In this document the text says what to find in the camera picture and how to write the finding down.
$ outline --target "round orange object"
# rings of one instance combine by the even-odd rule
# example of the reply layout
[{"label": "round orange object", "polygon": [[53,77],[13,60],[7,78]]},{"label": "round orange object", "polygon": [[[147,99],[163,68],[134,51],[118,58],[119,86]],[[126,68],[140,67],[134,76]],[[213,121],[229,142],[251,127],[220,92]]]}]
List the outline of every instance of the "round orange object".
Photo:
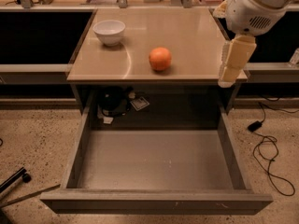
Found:
[{"label": "round orange object", "polygon": [[166,48],[153,49],[149,54],[149,63],[153,70],[163,71],[170,66],[171,53]]}]

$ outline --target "white bowl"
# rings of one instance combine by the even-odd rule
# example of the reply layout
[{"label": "white bowl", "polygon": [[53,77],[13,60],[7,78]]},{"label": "white bowl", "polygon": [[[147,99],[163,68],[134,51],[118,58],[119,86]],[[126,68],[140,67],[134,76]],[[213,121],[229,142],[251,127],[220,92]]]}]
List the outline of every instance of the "white bowl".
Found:
[{"label": "white bowl", "polygon": [[106,46],[115,46],[123,38],[125,24],[122,21],[106,20],[96,23],[93,31],[97,38]]}]

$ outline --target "electrical wire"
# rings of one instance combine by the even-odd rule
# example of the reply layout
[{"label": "electrical wire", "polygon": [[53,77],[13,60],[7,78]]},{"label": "electrical wire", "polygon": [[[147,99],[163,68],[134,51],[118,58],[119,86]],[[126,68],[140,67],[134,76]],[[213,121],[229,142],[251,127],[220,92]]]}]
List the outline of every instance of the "electrical wire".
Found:
[{"label": "electrical wire", "polygon": [[[278,140],[274,136],[271,136],[271,135],[262,135],[260,133],[256,133],[255,131],[258,128],[262,127],[262,124],[265,121],[265,118],[266,118],[266,113],[265,113],[265,110],[264,110],[265,107],[267,107],[269,109],[272,109],[272,110],[275,110],[275,111],[283,111],[283,112],[292,113],[292,114],[299,112],[299,110],[289,111],[289,110],[285,110],[285,109],[273,108],[273,107],[270,107],[270,106],[265,105],[263,103],[259,103],[259,106],[261,107],[261,109],[263,111],[263,119],[261,121],[256,121],[257,123],[260,124],[260,126],[256,127],[255,130],[251,130],[251,132],[254,133],[254,134],[256,134],[256,135],[258,135],[258,136],[260,136],[262,138],[262,140],[253,149],[253,151],[252,151],[253,157],[259,163],[259,165],[262,167],[262,169],[267,173],[268,178],[269,178],[272,186],[275,188],[275,190],[278,193],[280,193],[283,196],[289,196],[289,197],[293,196],[295,194],[295,192],[296,192],[296,189],[295,189],[293,183],[291,181],[289,181],[288,179],[284,178],[284,177],[281,177],[281,176],[278,176],[278,175],[274,175],[273,173],[271,173],[272,163],[276,160],[276,157],[279,154],[279,149],[278,149],[278,146],[277,146]],[[264,146],[264,145],[272,145],[274,147],[275,153],[274,153],[274,155],[272,157],[267,157],[265,154],[262,153],[261,146]],[[267,165],[266,165],[266,167],[263,166],[263,164],[259,160],[258,156],[260,156],[264,161],[268,162]],[[292,191],[290,193],[286,193],[286,192],[282,191],[281,189],[278,188],[278,186],[276,185],[274,179],[279,179],[281,181],[286,182],[287,184],[289,184],[289,186],[291,187]]]}]

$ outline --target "floor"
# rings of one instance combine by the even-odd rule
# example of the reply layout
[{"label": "floor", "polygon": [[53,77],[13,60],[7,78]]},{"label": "floor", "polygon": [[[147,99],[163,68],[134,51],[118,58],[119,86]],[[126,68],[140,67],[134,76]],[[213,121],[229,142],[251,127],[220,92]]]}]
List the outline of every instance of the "floor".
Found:
[{"label": "floor", "polygon": [[[288,108],[295,110],[299,106]],[[273,173],[299,187],[299,113],[265,109],[266,119],[258,133],[273,135],[278,140],[279,155],[273,163]],[[266,173],[254,160],[252,151],[261,137],[247,130],[255,120],[263,119],[262,109],[234,107],[229,113],[239,155],[245,163],[253,190],[270,193],[274,201],[255,216],[139,216],[139,215],[57,215],[39,201],[39,195],[3,207],[11,223],[79,224],[79,223],[247,223],[298,224],[299,191],[291,197],[279,194],[270,184]],[[0,183],[24,167],[32,180],[16,182],[0,194],[0,206],[27,194],[58,185],[64,173],[68,152],[74,143],[80,113],[76,108],[60,105],[1,105],[0,106]],[[266,155],[273,154],[269,145]],[[285,182],[277,181],[281,190],[292,190]]]}]

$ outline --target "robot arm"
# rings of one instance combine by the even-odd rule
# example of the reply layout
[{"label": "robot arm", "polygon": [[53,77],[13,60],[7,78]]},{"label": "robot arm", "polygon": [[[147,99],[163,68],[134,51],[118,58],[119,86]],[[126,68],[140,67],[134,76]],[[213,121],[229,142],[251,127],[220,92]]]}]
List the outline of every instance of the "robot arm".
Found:
[{"label": "robot arm", "polygon": [[224,45],[219,85],[235,83],[256,48],[255,36],[267,33],[286,12],[292,0],[226,0],[214,12],[225,17],[235,38]]}]

